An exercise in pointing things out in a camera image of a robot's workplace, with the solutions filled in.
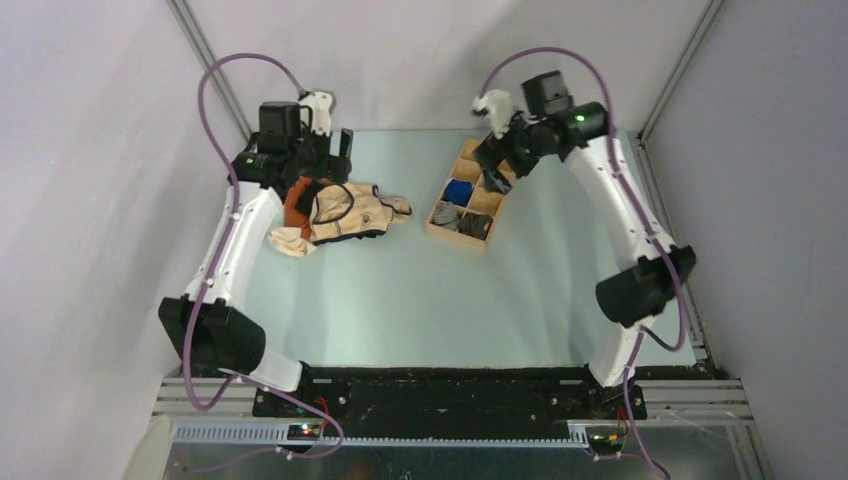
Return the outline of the wooden compartment organizer box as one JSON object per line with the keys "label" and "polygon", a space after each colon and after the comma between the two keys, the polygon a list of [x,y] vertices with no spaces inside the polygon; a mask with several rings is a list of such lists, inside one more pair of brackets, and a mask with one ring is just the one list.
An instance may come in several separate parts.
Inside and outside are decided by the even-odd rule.
{"label": "wooden compartment organizer box", "polygon": [[[427,216],[426,233],[430,236],[445,240],[452,244],[483,253],[488,250],[494,229],[497,225],[500,213],[503,210],[503,206],[505,203],[505,195],[498,193],[489,193],[482,186],[482,174],[480,165],[472,157],[473,150],[480,143],[480,139],[467,138],[464,141],[462,149],[457,155],[454,164],[451,168],[450,174],[448,175],[444,186],[441,188],[440,193],[436,201],[434,202],[430,213]],[[458,230],[456,232],[449,231],[430,223],[435,205],[438,201],[442,200],[443,190],[450,179],[468,181],[474,185],[474,191],[468,206],[459,207],[456,205],[461,213],[461,218],[466,213],[485,214],[490,215],[494,218],[494,223],[485,241],[477,240],[469,236],[460,234]]]}

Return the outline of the brown boxer briefs beige waistband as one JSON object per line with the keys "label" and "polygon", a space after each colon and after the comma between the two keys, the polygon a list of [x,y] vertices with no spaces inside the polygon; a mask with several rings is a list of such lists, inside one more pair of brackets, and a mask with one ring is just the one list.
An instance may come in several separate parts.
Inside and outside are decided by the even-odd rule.
{"label": "brown boxer briefs beige waistband", "polygon": [[494,218],[490,215],[466,213],[458,223],[458,232],[471,238],[485,241],[493,223]]}

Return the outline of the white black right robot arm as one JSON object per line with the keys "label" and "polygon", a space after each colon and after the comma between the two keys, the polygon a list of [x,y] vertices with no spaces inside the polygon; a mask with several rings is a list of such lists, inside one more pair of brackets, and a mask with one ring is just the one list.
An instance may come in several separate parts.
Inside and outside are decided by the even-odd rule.
{"label": "white black right robot arm", "polygon": [[523,178],[542,158],[556,156],[601,213],[619,271],[596,284],[595,297],[614,327],[589,362],[596,381],[583,388],[581,402],[591,416],[606,418],[622,403],[617,385],[627,382],[641,339],[670,301],[681,300],[696,255],[692,247],[676,244],[638,192],[601,103],[576,104],[558,71],[525,81],[522,91],[526,111],[504,90],[473,100],[473,114],[486,118],[490,131],[472,157],[485,190],[506,195],[513,182],[502,164]]}

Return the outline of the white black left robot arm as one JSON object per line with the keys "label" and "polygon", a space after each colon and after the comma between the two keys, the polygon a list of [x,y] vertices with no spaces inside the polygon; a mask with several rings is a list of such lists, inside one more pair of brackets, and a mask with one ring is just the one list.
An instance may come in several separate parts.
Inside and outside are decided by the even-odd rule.
{"label": "white black left robot arm", "polygon": [[300,379],[302,363],[269,346],[244,309],[254,263],[289,188],[301,176],[344,180],[351,171],[351,130],[342,130],[338,152],[330,151],[334,107],[333,95],[320,90],[260,106],[258,131],[225,162],[225,204],[202,265],[185,292],[164,298],[158,309],[189,366],[275,388],[278,404],[297,417],[312,411],[316,390]]}

